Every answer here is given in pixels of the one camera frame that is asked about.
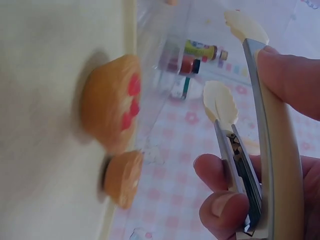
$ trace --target miniature bread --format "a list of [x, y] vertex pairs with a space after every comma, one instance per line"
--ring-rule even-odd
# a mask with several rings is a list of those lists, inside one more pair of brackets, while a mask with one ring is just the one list
[[135, 55], [102, 65], [88, 77], [80, 103], [82, 125], [109, 154], [127, 148], [140, 110], [140, 91], [141, 68]]
[[123, 209], [131, 207], [137, 193], [143, 154], [125, 152], [110, 160], [104, 177], [104, 191]]

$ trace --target hand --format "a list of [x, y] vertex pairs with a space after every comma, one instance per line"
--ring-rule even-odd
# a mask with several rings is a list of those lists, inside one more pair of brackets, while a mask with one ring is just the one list
[[[284, 102], [300, 113], [320, 120], [320, 60], [281, 55], [267, 46], [257, 59], [260, 79]], [[261, 180], [259, 156], [251, 156], [254, 170]], [[320, 239], [320, 161], [301, 157], [305, 205], [305, 239]], [[201, 180], [214, 192], [202, 204], [202, 224], [218, 240], [235, 240], [236, 230], [243, 224], [249, 210], [246, 195], [228, 191], [221, 159], [203, 154], [194, 161]]]

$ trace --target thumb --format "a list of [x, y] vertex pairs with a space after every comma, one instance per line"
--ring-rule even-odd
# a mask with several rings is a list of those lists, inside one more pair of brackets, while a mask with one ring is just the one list
[[245, 222], [249, 212], [246, 195], [219, 191], [202, 204], [199, 216], [202, 224], [218, 239], [233, 240], [235, 232]]
[[266, 46], [257, 57], [260, 79], [298, 112], [320, 120], [320, 60], [281, 55]]

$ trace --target pink flower print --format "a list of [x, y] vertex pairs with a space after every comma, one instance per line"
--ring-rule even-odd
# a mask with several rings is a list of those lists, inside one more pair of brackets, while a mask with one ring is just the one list
[[305, 150], [305, 151], [310, 150], [310, 149], [311, 149], [310, 143], [304, 141], [304, 142], [302, 143], [302, 149]]
[[152, 233], [151, 232], [147, 232], [145, 235], [146, 239], [151, 239], [152, 238]]
[[242, 94], [242, 95], [247, 95], [248, 94], [248, 90], [246, 87], [238, 85], [235, 87], [235, 90], [238, 92], [238, 94]]
[[188, 111], [184, 117], [188, 124], [196, 125], [200, 120], [195, 112]]

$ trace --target yellow bottle label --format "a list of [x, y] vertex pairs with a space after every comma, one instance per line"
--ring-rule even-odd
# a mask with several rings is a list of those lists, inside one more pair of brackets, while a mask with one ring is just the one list
[[214, 58], [217, 47], [205, 45], [197, 41], [187, 40], [184, 46], [184, 52], [197, 58], [207, 57], [210, 60]]

